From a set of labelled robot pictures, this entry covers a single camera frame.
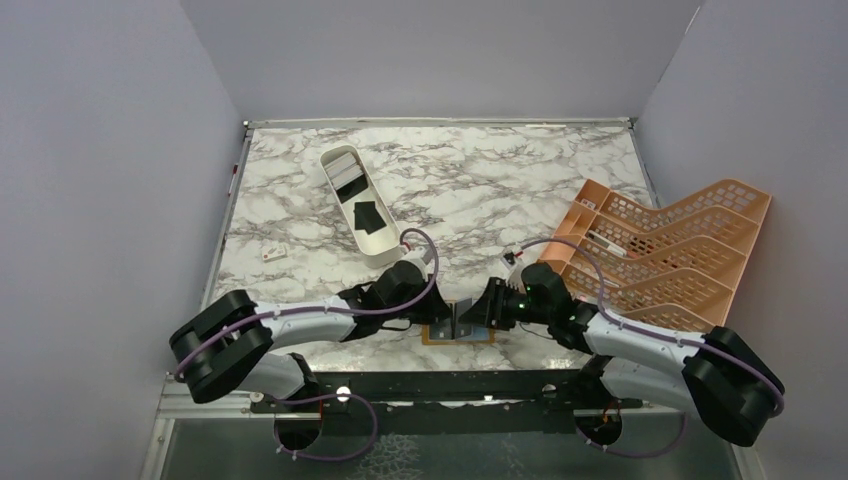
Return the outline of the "yellow leather card holder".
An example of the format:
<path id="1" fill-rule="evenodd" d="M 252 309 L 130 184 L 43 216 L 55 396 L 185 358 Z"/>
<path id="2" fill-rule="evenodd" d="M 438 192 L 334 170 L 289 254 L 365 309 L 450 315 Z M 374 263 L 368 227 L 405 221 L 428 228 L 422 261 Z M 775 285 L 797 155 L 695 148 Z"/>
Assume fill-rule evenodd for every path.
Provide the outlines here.
<path id="1" fill-rule="evenodd" d="M 421 329 L 422 344 L 427 346 L 493 344 L 495 342 L 493 330 L 459 322 L 459 317 L 466 313 L 473 303 L 472 297 L 449 302 L 451 317 L 439 320 L 433 325 L 424 325 Z"/>

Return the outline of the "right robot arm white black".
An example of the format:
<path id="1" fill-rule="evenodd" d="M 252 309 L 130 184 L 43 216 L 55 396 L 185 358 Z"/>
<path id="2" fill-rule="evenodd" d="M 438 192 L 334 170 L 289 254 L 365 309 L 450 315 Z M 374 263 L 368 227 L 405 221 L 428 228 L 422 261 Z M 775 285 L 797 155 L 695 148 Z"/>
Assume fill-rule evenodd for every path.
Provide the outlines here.
<path id="1" fill-rule="evenodd" d="M 577 299 L 544 263 L 524 268 L 520 282 L 490 278 L 460 323 L 503 331 L 541 324 L 559 345 L 592 356 L 599 369 L 576 383 L 589 406 L 614 397 L 674 408 L 742 447 L 784 409 L 784 385 L 732 329 L 684 332 L 627 319 Z"/>

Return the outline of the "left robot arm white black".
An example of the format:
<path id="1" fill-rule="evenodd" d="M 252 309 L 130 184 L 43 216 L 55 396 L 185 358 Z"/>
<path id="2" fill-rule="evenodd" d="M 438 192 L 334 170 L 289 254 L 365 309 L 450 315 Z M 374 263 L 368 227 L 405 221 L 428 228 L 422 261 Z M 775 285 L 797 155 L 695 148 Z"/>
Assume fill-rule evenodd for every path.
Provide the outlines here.
<path id="1" fill-rule="evenodd" d="M 245 391 L 298 411 L 322 388 L 304 356 L 284 348 L 350 342 L 378 333 L 389 321 L 433 325 L 451 314 L 434 275 L 406 260 L 375 281 L 317 302 L 263 303 L 243 289 L 232 290 L 172 334 L 173 377 L 197 404 Z"/>

